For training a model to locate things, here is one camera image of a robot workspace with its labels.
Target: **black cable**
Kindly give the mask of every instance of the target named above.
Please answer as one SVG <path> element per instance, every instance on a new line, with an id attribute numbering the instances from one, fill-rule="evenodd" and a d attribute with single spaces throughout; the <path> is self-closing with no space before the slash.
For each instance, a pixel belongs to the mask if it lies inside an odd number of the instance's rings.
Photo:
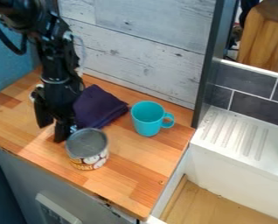
<path id="1" fill-rule="evenodd" d="M 25 34 L 22 34 L 22 40 L 21 40 L 21 49 L 18 49 L 7 37 L 6 35 L 1 31 L 0 29 L 0 40 L 9 48 L 11 49 L 15 54 L 23 55 L 26 53 L 27 50 L 27 36 Z"/>

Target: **blue cup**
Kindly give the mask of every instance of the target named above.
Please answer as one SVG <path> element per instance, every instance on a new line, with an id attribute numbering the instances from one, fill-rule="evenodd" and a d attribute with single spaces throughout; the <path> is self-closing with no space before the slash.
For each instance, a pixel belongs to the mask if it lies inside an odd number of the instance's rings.
<path id="1" fill-rule="evenodd" d="M 156 135 L 161 128 L 171 128 L 174 125 L 174 116 L 165 112 L 164 108 L 154 101 L 140 101 L 131 109 L 133 124 L 136 131 L 146 137 Z"/>

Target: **mug handle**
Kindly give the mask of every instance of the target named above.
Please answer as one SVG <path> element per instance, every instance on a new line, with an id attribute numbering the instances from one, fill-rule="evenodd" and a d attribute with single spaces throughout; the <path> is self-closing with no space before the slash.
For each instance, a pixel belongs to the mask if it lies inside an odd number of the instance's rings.
<path id="1" fill-rule="evenodd" d="M 171 128 L 171 127 L 173 127 L 173 125 L 174 125 L 174 115 L 172 114 L 172 113 L 165 113 L 165 115 L 164 115 L 164 119 L 165 118 L 168 118 L 168 119 L 170 119 L 171 121 L 170 122 L 163 122 L 162 123 L 162 127 L 163 128 L 166 128 L 166 129 L 168 129 L 168 128 Z"/>

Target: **wooden shelf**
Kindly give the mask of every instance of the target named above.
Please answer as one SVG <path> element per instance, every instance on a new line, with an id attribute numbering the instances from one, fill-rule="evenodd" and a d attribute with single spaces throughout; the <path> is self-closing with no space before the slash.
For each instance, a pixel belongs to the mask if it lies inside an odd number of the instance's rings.
<path id="1" fill-rule="evenodd" d="M 183 176 L 160 219 L 168 224 L 278 224 L 278 220 L 206 191 Z"/>
<path id="2" fill-rule="evenodd" d="M 174 114 L 176 124 L 157 136 L 143 137 L 136 134 L 126 114 L 103 129 L 110 149 L 106 164 L 97 171 L 79 171 L 69 164 L 64 144 L 52 141 L 54 127 L 39 129 L 36 124 L 29 93 L 39 83 L 39 74 L 37 69 L 0 92 L 0 148 L 146 220 L 191 139 L 193 112 L 85 75 L 87 86 L 97 84 L 129 105 L 142 100 L 161 103 Z"/>

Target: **whitewashed wood wall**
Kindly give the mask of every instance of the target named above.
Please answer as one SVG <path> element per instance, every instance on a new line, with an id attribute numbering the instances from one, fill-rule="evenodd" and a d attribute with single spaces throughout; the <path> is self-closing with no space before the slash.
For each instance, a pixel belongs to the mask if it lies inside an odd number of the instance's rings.
<path id="1" fill-rule="evenodd" d="M 59 8 L 85 42 L 86 73 L 194 109 L 215 2 L 59 0 Z"/>

